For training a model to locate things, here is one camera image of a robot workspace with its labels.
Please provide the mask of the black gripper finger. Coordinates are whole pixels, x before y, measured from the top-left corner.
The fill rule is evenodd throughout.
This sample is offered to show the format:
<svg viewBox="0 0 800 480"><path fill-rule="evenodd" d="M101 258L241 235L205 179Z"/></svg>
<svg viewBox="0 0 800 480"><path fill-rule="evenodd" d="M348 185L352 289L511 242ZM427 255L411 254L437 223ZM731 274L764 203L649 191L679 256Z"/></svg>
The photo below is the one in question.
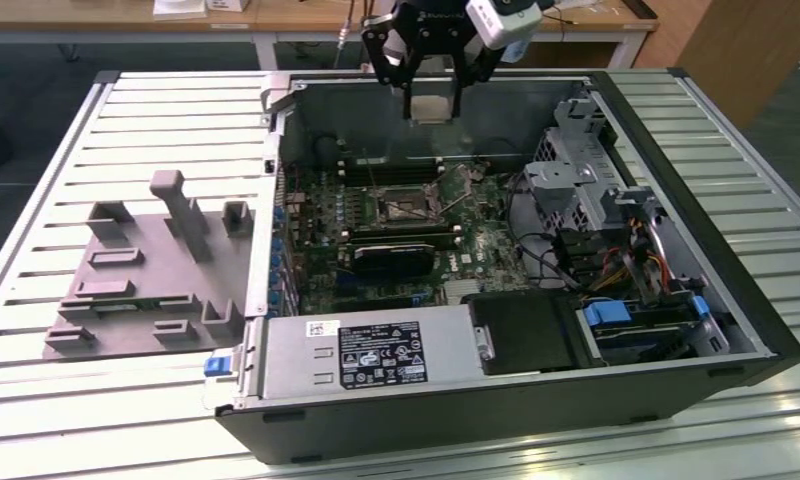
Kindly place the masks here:
<svg viewBox="0 0 800 480"><path fill-rule="evenodd" d="M501 50L492 50L479 35L468 39L451 54L453 65L451 116L461 113L464 89L489 80L501 60Z"/></svg>
<svg viewBox="0 0 800 480"><path fill-rule="evenodd" d="M361 41L377 82L401 93L403 119L412 118L412 82L419 68L415 39L404 40L392 28L392 16L367 16L361 23Z"/></svg>

